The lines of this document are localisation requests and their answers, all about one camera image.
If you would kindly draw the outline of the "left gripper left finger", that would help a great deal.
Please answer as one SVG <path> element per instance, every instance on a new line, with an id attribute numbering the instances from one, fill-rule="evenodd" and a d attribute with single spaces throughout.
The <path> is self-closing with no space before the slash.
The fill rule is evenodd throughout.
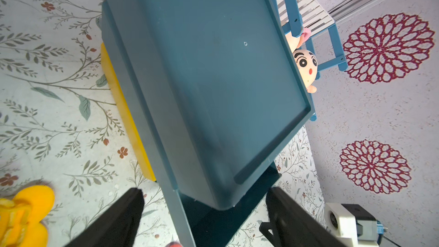
<path id="1" fill-rule="evenodd" d="M 132 247 L 140 225 L 144 204 L 142 190 L 129 189 L 67 246 Z"/>

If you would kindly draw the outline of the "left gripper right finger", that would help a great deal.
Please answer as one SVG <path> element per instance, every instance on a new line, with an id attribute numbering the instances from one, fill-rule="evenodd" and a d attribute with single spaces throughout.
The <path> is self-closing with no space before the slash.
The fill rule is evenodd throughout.
<path id="1" fill-rule="evenodd" d="M 269 221 L 259 230 L 274 247 L 343 247 L 295 200 L 279 187 L 266 195 Z"/>

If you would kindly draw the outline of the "teal drawer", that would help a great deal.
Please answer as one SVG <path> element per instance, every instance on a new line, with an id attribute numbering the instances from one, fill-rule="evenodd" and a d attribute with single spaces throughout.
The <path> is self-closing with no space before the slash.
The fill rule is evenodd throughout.
<path id="1" fill-rule="evenodd" d="M 275 163 L 271 163 L 237 205 L 223 211 L 213 209 L 178 190 L 165 190 L 163 196 L 180 244 L 184 247 L 227 246 L 280 177 Z"/>

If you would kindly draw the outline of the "teal drawer cabinet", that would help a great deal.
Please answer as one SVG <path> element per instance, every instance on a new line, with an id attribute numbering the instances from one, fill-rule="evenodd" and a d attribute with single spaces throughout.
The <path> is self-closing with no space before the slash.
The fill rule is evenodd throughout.
<path id="1" fill-rule="evenodd" d="M 105 0 L 120 85 L 149 117 L 177 189 L 238 204 L 313 114 L 271 0 Z"/>

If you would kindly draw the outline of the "red tape roll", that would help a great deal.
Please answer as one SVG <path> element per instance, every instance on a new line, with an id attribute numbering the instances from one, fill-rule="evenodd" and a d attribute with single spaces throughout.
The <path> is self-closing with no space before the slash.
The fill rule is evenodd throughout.
<path id="1" fill-rule="evenodd" d="M 171 242 L 166 247 L 182 247 L 179 242 Z"/>

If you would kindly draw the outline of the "yellow bottom drawer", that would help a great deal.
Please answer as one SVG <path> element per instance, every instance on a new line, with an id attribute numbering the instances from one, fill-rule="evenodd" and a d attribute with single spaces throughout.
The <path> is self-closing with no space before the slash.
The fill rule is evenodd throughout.
<path id="1" fill-rule="evenodd" d="M 115 104 L 117 106 L 119 114 L 121 116 L 123 125 L 126 129 L 126 133 L 132 145 L 133 152 L 139 163 L 139 167 L 146 179 L 156 182 L 157 179 L 154 175 L 153 168 L 147 157 L 145 148 L 140 139 L 134 120 L 131 116 L 128 104 L 126 103 L 126 99 L 123 95 L 123 91 L 118 82 L 116 73 L 114 71 L 113 65 L 111 63 L 110 57 L 108 55 L 104 43 L 101 43 L 101 66 L 104 71 L 107 84 L 109 85 L 109 88 L 115 100 Z"/>

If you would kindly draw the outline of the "yellow flower toy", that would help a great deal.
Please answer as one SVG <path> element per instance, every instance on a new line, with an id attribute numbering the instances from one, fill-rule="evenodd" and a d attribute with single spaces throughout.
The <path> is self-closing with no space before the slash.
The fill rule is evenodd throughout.
<path id="1" fill-rule="evenodd" d="M 52 210 L 54 201 L 54 191 L 45 185 L 25 188 L 11 200 L 1 198 L 1 246 L 47 246 L 49 233 L 41 221 Z"/>

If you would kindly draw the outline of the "plush doll striped shirt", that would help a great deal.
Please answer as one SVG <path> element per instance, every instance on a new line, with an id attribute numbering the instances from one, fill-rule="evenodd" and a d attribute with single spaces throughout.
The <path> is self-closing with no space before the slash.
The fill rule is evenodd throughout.
<path id="1" fill-rule="evenodd" d="M 315 93 L 317 88 L 312 83 L 316 80 L 318 72 L 317 58 L 310 50 L 300 48 L 311 37 L 311 30 L 304 28 L 300 37 L 294 37 L 291 33 L 285 36 L 307 92 Z"/>

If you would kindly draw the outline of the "white blue toy crib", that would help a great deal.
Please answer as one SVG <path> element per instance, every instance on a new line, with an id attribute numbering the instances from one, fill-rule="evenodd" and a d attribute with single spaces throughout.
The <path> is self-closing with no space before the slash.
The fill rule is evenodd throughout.
<path id="1" fill-rule="evenodd" d="M 312 67 L 309 72 L 312 79 L 319 79 L 323 70 L 334 66 L 342 72 L 348 68 L 335 20 L 317 0 L 271 0 L 271 3 L 278 15 L 290 53 L 298 50 L 302 58 L 314 57 L 316 50 L 313 39 L 324 31 L 329 33 L 335 56 Z"/>

